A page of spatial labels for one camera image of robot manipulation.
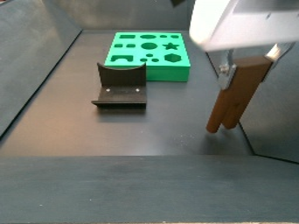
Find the dark surface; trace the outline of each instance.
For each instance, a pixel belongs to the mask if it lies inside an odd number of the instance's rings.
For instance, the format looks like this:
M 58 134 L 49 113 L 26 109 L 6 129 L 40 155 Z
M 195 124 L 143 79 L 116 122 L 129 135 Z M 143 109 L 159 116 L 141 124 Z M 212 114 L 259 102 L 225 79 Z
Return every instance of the dark surface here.
M 116 69 L 97 63 L 101 88 L 94 105 L 145 107 L 145 64 L 128 69 Z
M 97 109 L 97 62 L 115 33 L 82 32 L 0 143 L 0 156 L 249 155 L 240 128 L 208 134 L 219 93 L 204 52 L 183 33 L 188 82 L 147 82 L 147 109 Z
M 297 173 L 253 156 L 6 157 L 0 222 L 299 221 Z
M 66 52 L 80 28 L 49 1 L 0 7 L 0 136 Z
M 195 0 L 172 1 L 53 0 L 84 30 L 187 31 Z
M 239 49 L 235 58 L 264 55 L 271 46 Z M 220 53 L 209 53 L 215 67 Z M 257 155 L 299 162 L 299 45 L 281 58 L 259 85 L 240 123 Z

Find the star-shaped hole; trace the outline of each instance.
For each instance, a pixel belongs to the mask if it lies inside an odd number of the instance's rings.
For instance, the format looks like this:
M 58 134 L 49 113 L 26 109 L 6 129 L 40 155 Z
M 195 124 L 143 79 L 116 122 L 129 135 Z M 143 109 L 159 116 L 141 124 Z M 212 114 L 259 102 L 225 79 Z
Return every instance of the star-shaped hole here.
M 168 45 L 163 45 L 163 46 L 165 46 L 165 50 L 169 50 L 169 49 L 177 50 L 179 45 L 175 45 L 173 43 L 168 43 Z

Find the hexagonal hole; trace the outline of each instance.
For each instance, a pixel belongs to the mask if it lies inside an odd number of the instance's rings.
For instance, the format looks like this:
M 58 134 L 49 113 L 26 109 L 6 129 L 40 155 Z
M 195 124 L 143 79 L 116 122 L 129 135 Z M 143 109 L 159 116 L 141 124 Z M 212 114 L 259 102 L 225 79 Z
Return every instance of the hexagonal hole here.
M 183 60 L 183 57 L 175 53 L 169 53 L 169 54 L 164 55 L 164 60 L 173 63 L 173 62 Z

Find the gray wall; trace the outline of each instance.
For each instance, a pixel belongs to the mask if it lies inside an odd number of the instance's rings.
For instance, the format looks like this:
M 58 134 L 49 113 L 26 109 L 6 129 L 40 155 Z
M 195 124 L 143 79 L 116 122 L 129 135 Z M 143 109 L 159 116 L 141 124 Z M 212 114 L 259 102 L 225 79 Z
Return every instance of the gray wall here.
M 0 5 L 0 136 L 78 34 L 52 1 Z
M 53 0 L 84 30 L 189 30 L 195 0 Z

